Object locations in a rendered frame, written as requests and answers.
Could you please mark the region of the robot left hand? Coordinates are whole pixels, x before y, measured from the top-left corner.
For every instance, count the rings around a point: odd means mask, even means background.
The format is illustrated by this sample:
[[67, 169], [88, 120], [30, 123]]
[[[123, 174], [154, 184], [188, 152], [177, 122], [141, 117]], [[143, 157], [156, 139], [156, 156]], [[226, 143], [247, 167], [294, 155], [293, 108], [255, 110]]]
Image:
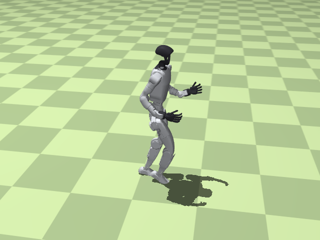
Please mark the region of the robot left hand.
[[[183, 90], [183, 91], [186, 91], [186, 90], [187, 90], [187, 94], [188, 94], [188, 95], [185, 95], [184, 97], [190, 96], [191, 94], [196, 95], [196, 94], [202, 93], [202, 91], [201, 91], [202, 89], [200, 89], [200, 88], [202, 88], [202, 86], [200, 86], [201, 84], [198, 84], [198, 85], [194, 86], [196, 83], [197, 83], [197, 82], [195, 82], [195, 83], [192, 85], [192, 87], [190, 87], [190, 89], [188, 88], [188, 89]], [[200, 86], [200, 87], [198, 87], [198, 86]], [[199, 89], [199, 90], [198, 90], [198, 89]], [[201, 92], [198, 92], [198, 91], [201, 91]]]

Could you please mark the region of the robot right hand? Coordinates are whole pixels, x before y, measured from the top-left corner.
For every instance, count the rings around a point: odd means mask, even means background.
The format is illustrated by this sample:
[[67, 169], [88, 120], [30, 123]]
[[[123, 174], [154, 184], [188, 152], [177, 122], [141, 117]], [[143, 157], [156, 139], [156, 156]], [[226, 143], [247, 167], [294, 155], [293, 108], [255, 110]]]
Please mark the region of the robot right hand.
[[178, 112], [178, 110], [175, 110], [171, 113], [166, 113], [166, 112], [163, 112], [163, 111], [159, 111], [158, 113], [159, 114], [163, 114], [163, 120], [166, 119], [170, 122], [174, 122], [174, 123], [179, 123], [180, 120], [182, 119], [182, 113], [181, 114], [174, 114], [175, 112]]

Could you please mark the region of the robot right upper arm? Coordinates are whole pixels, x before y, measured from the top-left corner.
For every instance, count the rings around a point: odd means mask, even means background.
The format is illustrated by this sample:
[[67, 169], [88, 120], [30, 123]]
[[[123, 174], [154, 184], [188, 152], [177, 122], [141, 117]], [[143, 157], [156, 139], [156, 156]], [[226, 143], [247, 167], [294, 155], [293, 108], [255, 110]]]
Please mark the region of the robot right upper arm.
[[143, 92], [141, 93], [139, 100], [141, 97], [146, 97], [148, 102], [150, 100], [150, 97], [148, 94], [152, 93], [154, 88], [161, 82], [162, 75], [156, 72], [155, 74], [152, 74], [151, 77], [148, 80], [148, 83], [146, 87], [144, 88]]

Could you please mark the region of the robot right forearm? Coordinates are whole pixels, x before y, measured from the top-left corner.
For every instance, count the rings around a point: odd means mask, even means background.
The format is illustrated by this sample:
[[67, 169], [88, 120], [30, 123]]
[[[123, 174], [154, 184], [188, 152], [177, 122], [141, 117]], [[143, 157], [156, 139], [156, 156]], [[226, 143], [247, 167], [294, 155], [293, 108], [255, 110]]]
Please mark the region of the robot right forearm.
[[147, 98], [146, 98], [145, 96], [142, 96], [142, 97], [140, 98], [140, 102], [141, 102], [142, 106], [143, 106], [146, 110], [148, 110], [153, 117], [157, 117], [158, 119], [163, 119], [163, 116], [164, 116], [164, 115], [163, 115], [163, 114], [160, 114], [160, 113], [159, 113], [159, 110], [156, 109], [156, 107], [154, 107], [154, 105], [152, 104], [152, 102], [148, 102], [148, 100], [147, 100]]

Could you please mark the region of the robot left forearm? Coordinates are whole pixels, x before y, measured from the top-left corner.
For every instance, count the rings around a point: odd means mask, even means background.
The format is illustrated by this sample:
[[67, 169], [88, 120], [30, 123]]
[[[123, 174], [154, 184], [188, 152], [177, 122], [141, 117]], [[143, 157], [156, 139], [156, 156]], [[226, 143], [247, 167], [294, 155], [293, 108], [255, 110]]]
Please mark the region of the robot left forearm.
[[175, 89], [171, 85], [170, 85], [170, 89], [169, 89], [169, 94], [174, 95], [174, 96], [178, 96], [179, 98], [182, 98], [182, 97], [188, 95], [187, 90], [179, 91], [178, 89]]

